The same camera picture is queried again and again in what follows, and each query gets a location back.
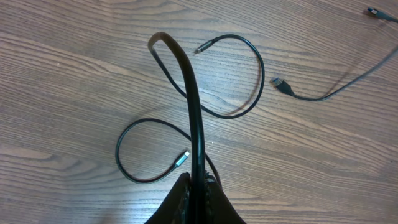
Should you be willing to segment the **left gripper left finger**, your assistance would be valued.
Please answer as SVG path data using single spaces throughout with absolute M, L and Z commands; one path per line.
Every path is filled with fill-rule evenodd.
M 190 174 L 182 173 L 146 224 L 186 224 L 190 200 Z

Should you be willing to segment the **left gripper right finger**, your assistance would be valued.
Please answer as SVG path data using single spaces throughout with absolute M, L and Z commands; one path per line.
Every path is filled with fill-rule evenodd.
M 205 220 L 209 224 L 245 224 L 238 215 L 216 179 L 209 175 L 205 180 Z

